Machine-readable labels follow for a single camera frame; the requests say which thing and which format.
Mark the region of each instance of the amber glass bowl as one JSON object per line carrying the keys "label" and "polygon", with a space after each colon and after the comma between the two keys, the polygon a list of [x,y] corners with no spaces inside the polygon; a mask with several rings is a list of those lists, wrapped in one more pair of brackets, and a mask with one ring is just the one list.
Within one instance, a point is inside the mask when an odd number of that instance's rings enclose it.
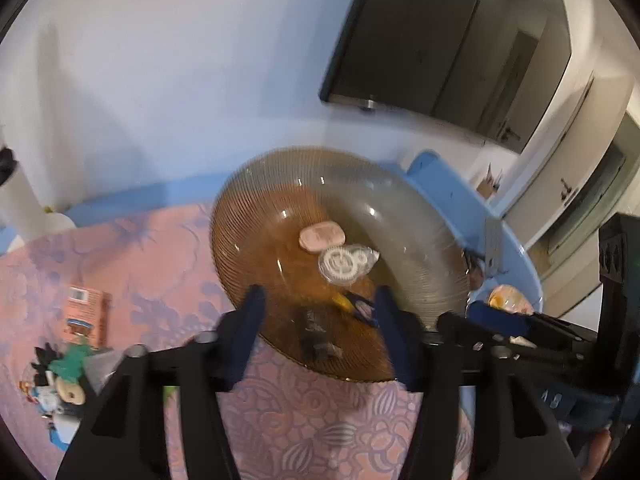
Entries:
{"label": "amber glass bowl", "polygon": [[[377,286],[389,285],[401,308],[431,329],[441,313],[464,312],[466,265],[437,211],[391,171],[321,148],[267,153],[228,180],[211,221],[220,282],[235,306],[251,284],[265,288],[262,336],[294,361],[344,380],[392,380],[380,332],[334,305],[345,289],[329,284],[318,255],[299,246],[303,228],[327,220],[340,224],[347,244],[380,252],[372,271],[348,290],[371,299]],[[321,313],[341,358],[308,357],[301,345],[308,310]]]}

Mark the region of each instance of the pink soap bar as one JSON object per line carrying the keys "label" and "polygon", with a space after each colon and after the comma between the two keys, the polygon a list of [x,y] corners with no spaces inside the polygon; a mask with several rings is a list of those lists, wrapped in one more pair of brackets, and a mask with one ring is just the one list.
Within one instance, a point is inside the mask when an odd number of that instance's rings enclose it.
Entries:
{"label": "pink soap bar", "polygon": [[336,222],[320,222],[300,231],[300,247],[310,253],[342,245],[344,241],[344,231]]}

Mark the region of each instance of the bowl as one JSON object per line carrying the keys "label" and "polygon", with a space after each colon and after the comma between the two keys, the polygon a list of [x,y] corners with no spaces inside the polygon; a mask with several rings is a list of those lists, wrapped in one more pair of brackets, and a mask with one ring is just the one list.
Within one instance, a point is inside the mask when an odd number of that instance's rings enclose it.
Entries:
{"label": "bowl", "polygon": [[[335,221],[347,244],[380,252],[348,286],[327,282],[318,254],[299,245],[302,229]],[[289,148],[251,160],[233,174],[212,213],[216,270],[234,306],[247,288],[265,288],[261,335],[290,359],[350,381],[389,381],[394,373],[380,332],[334,304],[345,290],[372,300],[391,287],[399,306],[435,330],[446,311],[463,313],[469,286],[462,250],[438,212],[401,176],[349,153]],[[320,316],[342,355],[312,358],[301,343],[306,313]]]}

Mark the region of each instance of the white cylinder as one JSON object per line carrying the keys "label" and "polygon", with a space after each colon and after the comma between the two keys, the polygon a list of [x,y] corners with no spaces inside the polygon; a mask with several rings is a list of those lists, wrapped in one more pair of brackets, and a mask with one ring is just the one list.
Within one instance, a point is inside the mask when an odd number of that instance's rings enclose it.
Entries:
{"label": "white cylinder", "polygon": [[47,234],[46,215],[20,164],[0,186],[0,216],[17,231],[25,243]]}

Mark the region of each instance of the floral pattern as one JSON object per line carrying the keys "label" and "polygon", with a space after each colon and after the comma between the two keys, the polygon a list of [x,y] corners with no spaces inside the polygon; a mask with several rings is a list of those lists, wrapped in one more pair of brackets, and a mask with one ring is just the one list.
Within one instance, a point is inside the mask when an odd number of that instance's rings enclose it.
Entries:
{"label": "floral pattern", "polygon": [[[212,264],[209,216],[209,205],[158,210],[43,238],[0,260],[0,415],[46,478],[62,452],[17,381],[34,346],[59,343],[68,286],[111,294],[109,346],[178,346],[232,308]],[[398,383],[332,380],[259,339],[244,380],[219,400],[244,480],[395,479],[420,406]],[[183,480],[177,404],[168,402],[165,425],[172,478]],[[461,415],[455,479],[466,475],[472,440]]]}

